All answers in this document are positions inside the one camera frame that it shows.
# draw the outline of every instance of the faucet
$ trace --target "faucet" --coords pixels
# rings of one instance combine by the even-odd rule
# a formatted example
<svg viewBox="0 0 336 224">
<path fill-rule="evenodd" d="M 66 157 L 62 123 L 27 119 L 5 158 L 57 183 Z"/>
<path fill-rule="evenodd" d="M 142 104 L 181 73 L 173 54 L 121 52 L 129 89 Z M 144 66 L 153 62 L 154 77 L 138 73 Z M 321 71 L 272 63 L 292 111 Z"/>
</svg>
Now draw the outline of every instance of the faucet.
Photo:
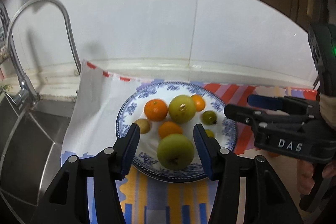
<svg viewBox="0 0 336 224">
<path fill-rule="evenodd" d="M 65 6 L 59 0 L 29 0 L 25 4 L 23 4 L 19 8 L 19 10 L 15 13 L 15 15 L 12 19 L 12 22 L 9 21 L 9 17 L 8 17 L 8 13 L 7 13 L 5 5 L 3 4 L 2 1 L 0 1 L 0 16 L 1 16 L 1 20 L 2 20 L 4 34 L 6 35 L 6 44 L 5 45 L 7 46 L 7 50 L 9 52 L 9 57 L 10 57 L 12 63 L 13 63 L 13 66 L 14 66 L 14 69 L 15 69 L 16 75 L 18 77 L 20 87 L 21 87 L 21 90 L 16 95 L 14 95 L 13 97 L 8 95 L 8 93 L 4 89 L 2 91 L 6 94 L 8 99 L 10 101 L 12 101 L 12 103 L 14 103 L 18 108 L 21 108 L 26 100 L 29 100 L 31 102 L 32 106 L 34 106 L 39 101 L 40 96 L 38 95 L 38 93 L 34 89 L 34 86 L 32 85 L 29 77 L 26 75 L 26 73 L 24 72 L 24 70 L 21 66 L 20 60 L 17 56 L 15 45 L 14 45 L 12 29 L 13 29 L 13 25 L 14 25 L 15 21 L 18 19 L 21 12 L 24 9 L 26 9 L 28 6 L 30 6 L 30 5 L 32 5 L 36 2 L 39 2 L 39 1 L 51 2 L 51 3 L 55 4 L 61 10 L 62 15 L 64 17 L 65 26 L 66 26 L 66 29 L 67 29 L 68 40 L 69 40 L 69 43 L 70 43 L 70 48 L 71 48 L 71 51 L 72 51 L 72 55 L 73 55 L 73 58 L 75 60 L 75 64 L 76 64 L 79 75 L 81 73 L 81 63 L 80 63 L 80 60 L 79 60 L 79 57 L 78 57 L 74 37 L 73 37 L 73 34 L 72 34 L 69 14 L 68 14 Z"/>
</svg>

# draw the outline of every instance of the small orange fruit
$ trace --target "small orange fruit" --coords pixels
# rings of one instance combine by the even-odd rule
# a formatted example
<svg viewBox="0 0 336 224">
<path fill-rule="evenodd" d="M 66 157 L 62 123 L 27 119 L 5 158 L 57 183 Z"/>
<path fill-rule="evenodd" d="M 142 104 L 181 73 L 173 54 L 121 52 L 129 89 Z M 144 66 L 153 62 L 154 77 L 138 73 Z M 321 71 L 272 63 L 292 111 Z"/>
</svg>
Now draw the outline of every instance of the small orange fruit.
<svg viewBox="0 0 336 224">
<path fill-rule="evenodd" d="M 182 134 L 183 130 L 178 124 L 174 122 L 164 122 L 159 127 L 159 136 L 163 139 L 170 134 Z"/>
<path fill-rule="evenodd" d="M 153 99 L 145 104 L 144 112 L 149 120 L 160 122 L 167 116 L 168 107 L 164 101 Z"/>
<path fill-rule="evenodd" d="M 200 112 L 205 108 L 205 101 L 203 100 L 202 96 L 195 94 L 192 95 L 191 98 L 195 103 L 197 112 Z"/>
</svg>

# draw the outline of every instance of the stainless steel sink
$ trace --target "stainless steel sink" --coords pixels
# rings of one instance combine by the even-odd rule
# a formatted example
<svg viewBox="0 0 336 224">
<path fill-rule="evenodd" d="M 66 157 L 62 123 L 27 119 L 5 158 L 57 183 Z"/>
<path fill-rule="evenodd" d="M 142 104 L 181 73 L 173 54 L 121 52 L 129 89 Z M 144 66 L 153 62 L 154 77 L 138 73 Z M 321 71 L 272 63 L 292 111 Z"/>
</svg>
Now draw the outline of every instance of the stainless steel sink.
<svg viewBox="0 0 336 224">
<path fill-rule="evenodd" d="M 30 222 L 60 168 L 61 147 L 74 105 L 41 100 L 34 110 L 18 111 L 6 97 L 0 101 L 1 223 Z"/>
</svg>

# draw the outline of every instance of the beige sleeve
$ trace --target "beige sleeve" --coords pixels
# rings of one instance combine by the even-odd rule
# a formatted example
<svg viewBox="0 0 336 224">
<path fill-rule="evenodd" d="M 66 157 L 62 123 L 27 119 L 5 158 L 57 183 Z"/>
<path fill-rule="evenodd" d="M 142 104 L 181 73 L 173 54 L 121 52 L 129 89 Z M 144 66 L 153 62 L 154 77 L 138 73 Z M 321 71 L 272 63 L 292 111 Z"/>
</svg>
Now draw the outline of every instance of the beige sleeve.
<svg viewBox="0 0 336 224">
<path fill-rule="evenodd" d="M 320 112 L 327 124 L 336 129 L 336 97 L 320 94 Z"/>
</svg>

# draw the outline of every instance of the faucet handle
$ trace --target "faucet handle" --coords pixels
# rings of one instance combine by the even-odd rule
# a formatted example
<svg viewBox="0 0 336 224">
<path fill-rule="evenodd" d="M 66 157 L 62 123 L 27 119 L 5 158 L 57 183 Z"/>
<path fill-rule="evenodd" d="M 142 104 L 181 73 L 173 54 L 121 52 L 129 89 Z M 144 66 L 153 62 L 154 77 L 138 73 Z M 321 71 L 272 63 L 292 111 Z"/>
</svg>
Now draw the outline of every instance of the faucet handle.
<svg viewBox="0 0 336 224">
<path fill-rule="evenodd" d="M 4 88 L 2 88 L 2 91 L 6 95 L 8 100 L 11 101 L 14 105 L 16 105 L 18 109 L 21 109 L 24 102 L 29 97 L 29 91 L 25 89 L 21 89 L 14 97 L 10 96 Z"/>
</svg>

